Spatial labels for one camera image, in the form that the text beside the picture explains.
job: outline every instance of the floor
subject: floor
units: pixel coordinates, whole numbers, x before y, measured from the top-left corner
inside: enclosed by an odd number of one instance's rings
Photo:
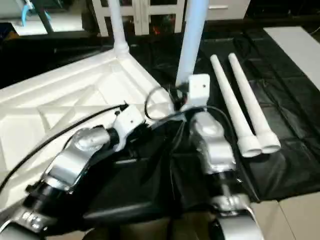
[[[252,205],[265,240],[318,240],[320,216],[320,192],[292,197],[280,202],[266,201]],[[174,225],[175,240],[209,240],[207,215],[189,214]],[[124,226],[121,239],[147,240],[166,239],[167,219]],[[49,240],[81,240],[83,232],[49,237]],[[89,238],[86,240],[107,240]]]

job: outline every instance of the white plastic pipe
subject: white plastic pipe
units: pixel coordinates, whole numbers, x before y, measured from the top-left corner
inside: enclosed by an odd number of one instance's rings
[[[194,73],[209,0],[189,0],[188,7],[176,86],[187,82],[188,77]]]
[[[236,135],[238,137],[238,147],[241,155],[251,158],[261,154],[261,147],[258,139],[253,135],[244,113],[236,99],[236,96],[229,84],[226,74],[219,62],[217,55],[210,57],[216,78],[221,89],[226,107],[231,117]]]
[[[119,0],[108,0],[108,3],[110,7],[110,18],[114,37],[114,50],[117,55],[128,53],[129,46],[125,38]]]
[[[271,154],[281,149],[277,135],[271,130],[267,119],[252,91],[246,75],[234,53],[229,55],[229,61],[238,83],[243,101],[249,113],[256,137],[260,143],[262,153]]]

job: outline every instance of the pipe end cap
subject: pipe end cap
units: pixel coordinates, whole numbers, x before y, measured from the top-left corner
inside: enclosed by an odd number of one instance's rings
[[[260,143],[263,154],[272,154],[281,149],[280,141],[272,131],[257,134],[256,137]]]
[[[254,135],[240,137],[238,147],[244,158],[252,158],[261,154],[259,141]]]

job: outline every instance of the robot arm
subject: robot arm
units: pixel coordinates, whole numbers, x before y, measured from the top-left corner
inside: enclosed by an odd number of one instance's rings
[[[203,85],[209,87],[210,82],[204,84],[197,81],[191,85],[193,88],[201,89]],[[203,95],[200,104],[205,105],[208,98],[209,96],[205,98]],[[192,99],[188,99],[187,103],[192,105]],[[202,111],[192,117],[189,129],[191,141],[200,153],[202,171],[212,195],[211,205],[217,212],[217,218],[209,228],[211,238],[263,240],[264,237],[250,208],[249,197],[236,176],[236,160],[232,147],[224,137],[224,128],[209,112]]]
[[[102,146],[105,157],[121,151],[127,137],[144,122],[140,111],[128,106],[115,119],[111,128],[82,128],[45,170],[40,180],[28,186],[29,195],[10,219],[0,227],[0,240],[36,240],[57,222],[65,211],[68,195],[72,195],[90,166],[97,163],[92,156]]]

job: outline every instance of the white cabinet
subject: white cabinet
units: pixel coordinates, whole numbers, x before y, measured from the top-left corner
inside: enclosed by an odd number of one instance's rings
[[[246,15],[249,4],[250,0],[210,0],[206,19],[243,19]]]
[[[110,17],[110,10],[107,2],[107,0],[92,0],[100,33],[103,37],[109,35],[106,18]],[[167,22],[168,26],[173,26],[169,32],[181,32],[186,0],[163,0],[167,4],[158,4],[159,2],[161,3],[156,0],[120,0],[121,14],[125,17],[123,23],[131,21],[136,35],[157,33],[159,27],[157,23],[165,25],[164,22]],[[250,0],[210,0],[206,19],[243,19],[249,3]],[[166,29],[163,28],[160,30],[162,33],[166,32]]]
[[[100,29],[102,37],[109,36],[106,19],[110,17],[110,9],[107,4],[107,0],[92,0],[96,20]],[[141,11],[140,11],[140,0],[128,0],[121,3],[121,14],[124,17],[130,17],[133,19],[134,32],[136,35],[142,34],[141,25]]]
[[[174,21],[173,32],[181,32],[185,0],[173,0],[173,4],[153,4],[153,0],[127,0],[120,1],[121,14],[124,17],[133,19],[134,32],[136,35],[148,35],[150,26],[161,17],[168,18],[168,21]],[[99,25],[101,36],[109,35],[106,18],[110,17],[110,10],[107,0],[92,0],[95,16]]]
[[[156,5],[152,0],[140,0],[142,34],[150,33],[150,26],[153,21],[160,20],[160,17],[167,16],[168,21],[174,21],[173,32],[180,33],[184,17],[185,0],[168,1],[172,4]]]

